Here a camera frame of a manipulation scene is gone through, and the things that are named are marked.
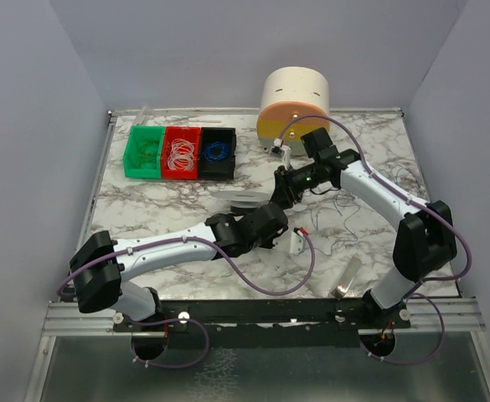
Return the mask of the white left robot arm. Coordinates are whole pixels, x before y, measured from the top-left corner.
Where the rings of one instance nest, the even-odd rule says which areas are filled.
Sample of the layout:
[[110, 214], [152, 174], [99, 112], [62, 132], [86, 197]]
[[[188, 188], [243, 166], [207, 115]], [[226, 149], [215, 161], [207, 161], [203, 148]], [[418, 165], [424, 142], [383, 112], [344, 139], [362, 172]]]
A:
[[276, 204], [266, 204], [236, 218], [215, 214], [190, 228], [135, 240], [114, 240], [97, 232], [70, 260], [77, 306], [88, 314], [112, 308], [135, 321], [158, 314], [154, 290], [135, 285], [138, 276], [172, 265], [237, 258], [255, 248], [271, 248], [288, 229]]

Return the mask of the white perforated cable spool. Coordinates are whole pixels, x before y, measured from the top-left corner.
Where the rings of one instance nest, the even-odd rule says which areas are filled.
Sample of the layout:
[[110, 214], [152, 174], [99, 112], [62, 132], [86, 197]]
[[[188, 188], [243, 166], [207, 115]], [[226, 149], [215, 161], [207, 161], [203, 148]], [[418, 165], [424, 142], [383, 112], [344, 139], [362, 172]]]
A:
[[250, 190], [225, 190], [210, 194], [212, 197], [223, 200], [229, 204], [234, 214], [246, 214], [252, 209], [269, 203], [271, 196], [268, 193]]

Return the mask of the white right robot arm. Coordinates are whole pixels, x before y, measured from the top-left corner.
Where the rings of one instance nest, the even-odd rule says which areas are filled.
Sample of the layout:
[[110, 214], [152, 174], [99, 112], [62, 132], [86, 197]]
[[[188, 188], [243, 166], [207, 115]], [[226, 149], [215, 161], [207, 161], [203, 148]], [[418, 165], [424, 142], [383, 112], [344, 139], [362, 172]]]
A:
[[451, 210], [444, 202], [412, 197], [374, 171], [359, 152], [339, 151], [324, 128], [304, 135], [302, 143], [312, 163], [275, 170], [272, 202], [289, 209], [305, 191], [331, 183], [360, 198], [396, 231], [394, 265], [363, 297], [371, 315], [380, 317], [397, 307], [431, 272], [456, 257]]

